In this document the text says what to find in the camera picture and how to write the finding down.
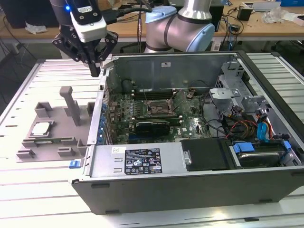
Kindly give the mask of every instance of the motherboard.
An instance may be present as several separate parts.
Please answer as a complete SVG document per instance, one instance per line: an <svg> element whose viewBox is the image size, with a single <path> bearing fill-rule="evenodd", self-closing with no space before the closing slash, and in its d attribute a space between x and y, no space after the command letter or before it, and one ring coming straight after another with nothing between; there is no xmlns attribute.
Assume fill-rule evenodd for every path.
<svg viewBox="0 0 304 228"><path fill-rule="evenodd" d="M113 144L179 142L211 138L195 91L111 94L108 120Z"/></svg>

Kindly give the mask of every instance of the blue drive bracket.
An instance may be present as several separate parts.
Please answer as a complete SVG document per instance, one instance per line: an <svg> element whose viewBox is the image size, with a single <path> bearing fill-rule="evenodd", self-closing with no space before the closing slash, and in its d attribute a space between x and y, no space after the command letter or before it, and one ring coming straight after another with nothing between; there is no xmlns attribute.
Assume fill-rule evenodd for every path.
<svg viewBox="0 0 304 228"><path fill-rule="evenodd" d="M239 142L233 145L235 153L245 153L245 152L254 152L255 148L250 142Z"/></svg>
<svg viewBox="0 0 304 228"><path fill-rule="evenodd" d="M266 138L266 134L267 134L267 124L264 122L260 122L257 125L257 133L256 136L259 140L264 141L264 142L269 142L269 139Z"/></svg>

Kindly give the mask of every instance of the wooden desk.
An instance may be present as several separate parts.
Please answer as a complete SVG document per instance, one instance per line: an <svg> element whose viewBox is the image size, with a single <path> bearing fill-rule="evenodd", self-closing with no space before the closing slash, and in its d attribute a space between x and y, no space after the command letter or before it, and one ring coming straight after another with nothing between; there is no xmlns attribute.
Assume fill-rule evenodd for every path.
<svg viewBox="0 0 304 228"><path fill-rule="evenodd" d="M225 6L224 13L227 13L229 9L237 7L243 2L243 0L232 0L233 6ZM304 13L304 7L284 7L285 10L294 13ZM230 23L238 24L238 22L232 18L229 19ZM254 13L251 15L249 21L244 21L244 31L238 37L238 40L259 40L259 41L269 41L269 40L301 40L304 39L304 27L300 27L297 24L285 21L284 23L273 23L265 24L262 21L262 13ZM0 19L0 37L5 43L16 43L16 41L11 37L9 32L3 25ZM115 23L108 26L109 31L113 31L119 34L120 42L135 42L137 35L137 22L132 21L129 23ZM22 43L49 43L58 34L58 28L48 28L48 32L33 35L27 32L25 29L11 29L11 32L17 37ZM226 33L226 27L224 22L221 23L219 31L215 33L213 38L213 50L217 50L217 47L223 40ZM145 41L146 36L146 26L143 25L143 41Z"/></svg>

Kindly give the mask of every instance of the sticker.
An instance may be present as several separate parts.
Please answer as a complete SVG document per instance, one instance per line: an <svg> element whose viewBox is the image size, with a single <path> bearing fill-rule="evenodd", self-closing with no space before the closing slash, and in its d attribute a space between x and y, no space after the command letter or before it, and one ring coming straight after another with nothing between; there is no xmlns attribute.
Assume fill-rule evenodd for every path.
<svg viewBox="0 0 304 228"><path fill-rule="evenodd" d="M125 174L162 173L162 161L159 148L125 150Z"/></svg>
<svg viewBox="0 0 304 228"><path fill-rule="evenodd" d="M171 67L171 62L161 63L162 67Z"/></svg>
<svg viewBox="0 0 304 228"><path fill-rule="evenodd" d="M112 147L112 153L124 153L126 147Z"/></svg>

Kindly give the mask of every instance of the black plastic cover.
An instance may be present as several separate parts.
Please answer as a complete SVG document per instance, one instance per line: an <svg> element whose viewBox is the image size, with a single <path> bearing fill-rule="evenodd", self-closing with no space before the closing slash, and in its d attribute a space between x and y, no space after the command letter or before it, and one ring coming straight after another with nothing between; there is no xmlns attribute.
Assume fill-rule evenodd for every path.
<svg viewBox="0 0 304 228"><path fill-rule="evenodd" d="M192 139L181 141L183 151L188 151L191 165L188 171L234 170L229 140L221 139Z"/></svg>

